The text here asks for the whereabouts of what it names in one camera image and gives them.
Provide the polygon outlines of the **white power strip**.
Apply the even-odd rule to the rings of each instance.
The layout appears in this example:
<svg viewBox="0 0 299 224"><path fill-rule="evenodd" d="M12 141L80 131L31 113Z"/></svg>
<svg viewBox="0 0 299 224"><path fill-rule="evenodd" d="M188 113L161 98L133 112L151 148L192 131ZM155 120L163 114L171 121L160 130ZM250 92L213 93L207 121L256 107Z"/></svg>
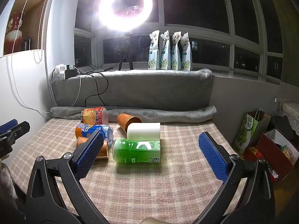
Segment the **white power strip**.
<svg viewBox="0 0 299 224"><path fill-rule="evenodd" d="M60 80L65 80L68 79L69 76L69 71L70 70L70 66L69 65L65 65L65 64L59 64L55 67L55 75L60 79Z"/></svg>

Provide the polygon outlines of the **wooden wall shelf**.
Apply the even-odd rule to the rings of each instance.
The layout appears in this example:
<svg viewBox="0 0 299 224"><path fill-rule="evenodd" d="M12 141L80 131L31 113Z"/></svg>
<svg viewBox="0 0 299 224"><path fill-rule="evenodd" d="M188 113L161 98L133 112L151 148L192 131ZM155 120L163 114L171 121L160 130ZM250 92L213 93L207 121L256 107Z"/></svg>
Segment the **wooden wall shelf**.
<svg viewBox="0 0 299 224"><path fill-rule="evenodd" d="M9 9L9 17L5 20L5 34L7 32L8 22L14 12L25 12L22 15L22 43L19 47L20 51L25 50L42 50L44 48L45 22L49 0L13 0L13 4ZM4 54L4 43L1 46Z"/></svg>

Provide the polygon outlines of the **red white vase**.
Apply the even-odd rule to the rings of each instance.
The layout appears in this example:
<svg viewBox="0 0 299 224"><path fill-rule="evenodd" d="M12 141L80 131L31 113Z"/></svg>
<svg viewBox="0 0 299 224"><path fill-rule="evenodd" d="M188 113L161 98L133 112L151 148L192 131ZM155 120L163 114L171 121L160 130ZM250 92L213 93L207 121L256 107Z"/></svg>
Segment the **red white vase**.
<svg viewBox="0 0 299 224"><path fill-rule="evenodd" d="M22 15L25 15L25 12L14 12L8 22L7 32L4 38L5 55L17 52L23 41L22 31L20 30L22 26Z"/></svg>

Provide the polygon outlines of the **green paper shopping bag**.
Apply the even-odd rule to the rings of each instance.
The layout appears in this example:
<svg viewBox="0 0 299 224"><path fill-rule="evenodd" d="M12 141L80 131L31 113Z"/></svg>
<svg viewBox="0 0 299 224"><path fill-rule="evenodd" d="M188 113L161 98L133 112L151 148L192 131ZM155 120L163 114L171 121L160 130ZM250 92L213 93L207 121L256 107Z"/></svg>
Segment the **green paper shopping bag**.
<svg viewBox="0 0 299 224"><path fill-rule="evenodd" d="M261 109L256 109L244 115L234 142L235 148L241 155L244 155L246 149L254 146L259 141L270 120L271 116Z"/></svg>

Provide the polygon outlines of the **orange blue paper cup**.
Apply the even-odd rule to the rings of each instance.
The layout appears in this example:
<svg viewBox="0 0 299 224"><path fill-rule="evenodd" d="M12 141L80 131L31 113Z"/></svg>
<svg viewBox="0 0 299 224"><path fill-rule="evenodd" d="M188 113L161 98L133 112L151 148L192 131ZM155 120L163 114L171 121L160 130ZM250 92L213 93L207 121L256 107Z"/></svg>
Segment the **orange blue paper cup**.
<svg viewBox="0 0 299 224"><path fill-rule="evenodd" d="M91 125L79 123L75 128L75 136L76 138L78 138L79 136L88 138L95 130L103 133L104 140L107 141L109 146L113 144L113 128L108 125Z"/></svg>

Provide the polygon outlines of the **orange paper cup front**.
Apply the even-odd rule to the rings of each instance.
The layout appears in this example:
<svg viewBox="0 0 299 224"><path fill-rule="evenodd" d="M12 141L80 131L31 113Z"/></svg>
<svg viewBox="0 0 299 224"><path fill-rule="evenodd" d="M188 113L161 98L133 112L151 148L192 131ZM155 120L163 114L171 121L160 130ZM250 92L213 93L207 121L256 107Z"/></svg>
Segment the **orange paper cup front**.
<svg viewBox="0 0 299 224"><path fill-rule="evenodd" d="M78 147L80 144L85 143L87 140L88 140L88 138L79 136L76 140L76 146ZM105 139L103 142L103 146L96 157L96 160L107 160L108 158L109 158L108 143L107 143L107 140Z"/></svg>

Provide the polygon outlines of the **snack bag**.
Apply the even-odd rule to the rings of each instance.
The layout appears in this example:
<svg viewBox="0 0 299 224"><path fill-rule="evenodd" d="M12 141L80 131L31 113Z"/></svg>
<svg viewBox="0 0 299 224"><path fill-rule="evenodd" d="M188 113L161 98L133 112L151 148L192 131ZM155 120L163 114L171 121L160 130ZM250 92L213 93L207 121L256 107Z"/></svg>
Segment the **snack bag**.
<svg viewBox="0 0 299 224"><path fill-rule="evenodd" d="M182 46L181 54L181 69L184 71L191 70L192 63L192 48L189 41L189 33L186 32L180 39L180 44Z"/></svg>
<svg viewBox="0 0 299 224"><path fill-rule="evenodd" d="M162 50L160 56L160 69L170 70L171 69L171 52L170 52L170 36L169 30L161 34L162 39Z"/></svg>
<svg viewBox="0 0 299 224"><path fill-rule="evenodd" d="M158 70L159 62L160 62L160 52L159 52L159 30L153 31L149 37L151 39L150 47L149 47L149 61L148 61L148 69L149 70Z"/></svg>
<svg viewBox="0 0 299 224"><path fill-rule="evenodd" d="M175 32L172 36L172 49L171 49L171 69L181 69L181 58L178 44L181 39L181 31Z"/></svg>

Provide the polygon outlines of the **red cardboard box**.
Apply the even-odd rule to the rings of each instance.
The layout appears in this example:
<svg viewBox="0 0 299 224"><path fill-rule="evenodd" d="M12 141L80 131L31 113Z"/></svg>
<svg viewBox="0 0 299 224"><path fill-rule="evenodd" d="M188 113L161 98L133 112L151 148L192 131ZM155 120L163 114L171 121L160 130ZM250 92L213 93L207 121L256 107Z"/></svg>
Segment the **red cardboard box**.
<svg viewBox="0 0 299 224"><path fill-rule="evenodd" d="M281 181L298 161L298 148L275 128L263 133L255 147L245 150L245 160L256 161L261 158L268 164L272 181Z"/></svg>

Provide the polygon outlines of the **red orange snack cup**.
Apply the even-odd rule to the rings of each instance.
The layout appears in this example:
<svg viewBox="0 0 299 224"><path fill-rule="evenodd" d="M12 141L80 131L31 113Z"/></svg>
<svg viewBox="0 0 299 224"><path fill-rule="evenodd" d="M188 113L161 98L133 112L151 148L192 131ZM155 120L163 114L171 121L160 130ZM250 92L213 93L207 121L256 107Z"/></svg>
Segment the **red orange snack cup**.
<svg viewBox="0 0 299 224"><path fill-rule="evenodd" d="M108 125L108 112L105 107L87 108L81 111L81 123L90 125Z"/></svg>

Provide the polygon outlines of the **grey rolled blanket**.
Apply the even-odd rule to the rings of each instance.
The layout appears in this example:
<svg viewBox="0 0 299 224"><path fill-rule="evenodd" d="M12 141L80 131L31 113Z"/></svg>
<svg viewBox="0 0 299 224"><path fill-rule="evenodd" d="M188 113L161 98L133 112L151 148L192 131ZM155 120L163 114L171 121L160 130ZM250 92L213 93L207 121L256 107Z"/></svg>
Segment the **grey rolled blanket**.
<svg viewBox="0 0 299 224"><path fill-rule="evenodd" d="M53 107L50 109L52 118L80 119L83 107ZM164 111L157 109L122 108L107 106L108 120L116 122L121 113L139 117L142 122L160 123L202 123L211 120L217 113L215 106L208 106L191 111Z"/></svg>

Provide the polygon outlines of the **black tripod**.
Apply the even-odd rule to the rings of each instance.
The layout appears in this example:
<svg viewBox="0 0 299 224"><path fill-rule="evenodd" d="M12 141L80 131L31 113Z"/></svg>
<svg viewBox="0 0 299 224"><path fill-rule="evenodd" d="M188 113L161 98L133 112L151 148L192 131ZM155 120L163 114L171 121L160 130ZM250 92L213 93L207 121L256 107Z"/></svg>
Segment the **black tripod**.
<svg viewBox="0 0 299 224"><path fill-rule="evenodd" d="M124 61L129 63L129 69L133 70L133 60L132 60L132 53L131 53L131 46L130 46L130 36L132 33L125 32L124 33L124 42L123 46L119 52L119 71L122 70L122 64Z"/></svg>

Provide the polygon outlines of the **orange paper cup back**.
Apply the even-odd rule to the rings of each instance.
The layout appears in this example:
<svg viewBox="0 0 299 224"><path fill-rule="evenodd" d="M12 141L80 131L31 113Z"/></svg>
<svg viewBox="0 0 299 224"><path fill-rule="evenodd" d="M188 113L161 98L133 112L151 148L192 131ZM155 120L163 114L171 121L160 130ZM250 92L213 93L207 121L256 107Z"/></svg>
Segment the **orange paper cup back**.
<svg viewBox="0 0 299 224"><path fill-rule="evenodd" d="M120 128L126 133L127 128L131 123L142 123L142 120L139 117L132 116L126 113L121 113L117 117L117 123Z"/></svg>

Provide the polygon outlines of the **grey blanket on ledge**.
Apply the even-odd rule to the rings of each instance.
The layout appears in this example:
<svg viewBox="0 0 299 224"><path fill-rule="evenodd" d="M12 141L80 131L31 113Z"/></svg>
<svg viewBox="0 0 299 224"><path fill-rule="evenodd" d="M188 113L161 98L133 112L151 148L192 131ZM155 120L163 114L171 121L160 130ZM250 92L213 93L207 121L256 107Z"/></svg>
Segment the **grey blanket on ledge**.
<svg viewBox="0 0 299 224"><path fill-rule="evenodd" d="M212 87L209 69L108 71L52 82L60 107L114 106L164 111L207 107Z"/></svg>

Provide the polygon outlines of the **black power adapter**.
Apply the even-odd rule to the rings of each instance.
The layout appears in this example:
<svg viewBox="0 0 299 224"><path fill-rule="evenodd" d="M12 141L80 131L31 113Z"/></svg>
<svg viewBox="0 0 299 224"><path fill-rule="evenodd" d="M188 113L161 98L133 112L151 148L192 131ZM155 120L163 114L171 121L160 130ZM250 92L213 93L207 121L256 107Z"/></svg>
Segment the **black power adapter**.
<svg viewBox="0 0 299 224"><path fill-rule="evenodd" d="M70 68L70 65L67 65L66 66L66 69L64 70L64 76L65 76L65 79L69 79L69 78L72 78L72 77L76 77L78 74L77 70L76 69L71 69Z"/></svg>

